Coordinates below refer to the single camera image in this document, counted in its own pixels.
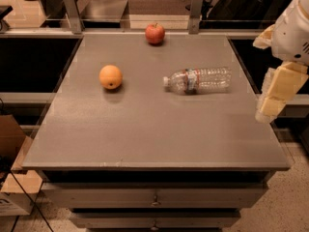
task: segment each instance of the box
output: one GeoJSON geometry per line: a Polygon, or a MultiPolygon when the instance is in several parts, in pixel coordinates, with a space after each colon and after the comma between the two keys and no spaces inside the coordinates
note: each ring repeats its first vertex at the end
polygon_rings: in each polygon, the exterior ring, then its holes
{"type": "Polygon", "coordinates": [[[33,201],[42,185],[42,178],[34,170],[23,171],[21,165],[32,139],[24,134],[12,115],[0,116],[0,155],[14,162],[0,190],[0,216],[30,215],[33,201]]]}

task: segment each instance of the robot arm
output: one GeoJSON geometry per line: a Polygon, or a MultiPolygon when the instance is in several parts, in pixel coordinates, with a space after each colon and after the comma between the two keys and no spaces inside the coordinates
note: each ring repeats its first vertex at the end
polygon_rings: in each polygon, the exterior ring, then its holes
{"type": "Polygon", "coordinates": [[[253,45],[271,46],[272,55],[283,60],[276,70],[268,69],[257,104],[257,121],[270,123],[309,77],[309,0],[293,0],[253,45]]]}

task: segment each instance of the bottle label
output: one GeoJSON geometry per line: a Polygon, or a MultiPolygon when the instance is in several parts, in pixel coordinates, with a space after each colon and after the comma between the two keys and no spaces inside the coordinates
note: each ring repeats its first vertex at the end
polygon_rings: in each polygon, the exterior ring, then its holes
{"type": "Polygon", "coordinates": [[[185,69],[186,75],[186,91],[195,90],[198,86],[199,74],[194,69],[185,69]]]}

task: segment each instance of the apple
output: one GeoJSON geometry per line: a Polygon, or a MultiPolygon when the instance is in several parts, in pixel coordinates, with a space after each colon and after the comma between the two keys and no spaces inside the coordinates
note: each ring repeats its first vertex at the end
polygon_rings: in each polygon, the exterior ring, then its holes
{"type": "Polygon", "coordinates": [[[98,79],[105,89],[116,89],[122,84],[123,74],[118,67],[107,65],[100,70],[98,79]]]}
{"type": "Polygon", "coordinates": [[[150,44],[160,44],[164,40],[165,30],[158,23],[149,24],[145,29],[145,37],[150,44]]]}

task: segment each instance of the clear water bottle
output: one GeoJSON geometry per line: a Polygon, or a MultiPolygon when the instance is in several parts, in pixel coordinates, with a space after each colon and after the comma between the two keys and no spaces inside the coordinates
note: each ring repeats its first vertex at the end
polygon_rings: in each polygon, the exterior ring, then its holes
{"type": "Polygon", "coordinates": [[[231,75],[229,67],[185,69],[163,77],[163,81],[166,88],[180,95],[206,94],[226,92],[231,75]]]}

